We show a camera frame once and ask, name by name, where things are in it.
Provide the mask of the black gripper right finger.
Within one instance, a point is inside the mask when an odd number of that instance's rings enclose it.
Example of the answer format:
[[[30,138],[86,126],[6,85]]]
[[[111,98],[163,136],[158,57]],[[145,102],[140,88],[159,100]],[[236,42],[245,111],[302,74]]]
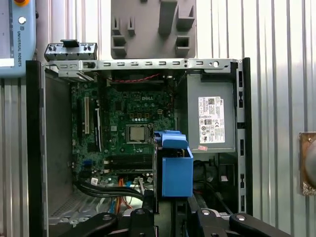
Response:
[[[172,202],[174,237],[289,237],[290,234],[249,214],[223,218],[214,209],[200,208],[193,197]]]

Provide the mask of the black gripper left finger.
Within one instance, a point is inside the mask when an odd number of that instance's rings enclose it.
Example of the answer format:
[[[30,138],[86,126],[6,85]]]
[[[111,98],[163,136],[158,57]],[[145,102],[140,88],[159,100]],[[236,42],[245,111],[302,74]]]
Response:
[[[155,237],[154,191],[145,190],[142,207],[121,217],[100,213],[61,234],[62,237]]]

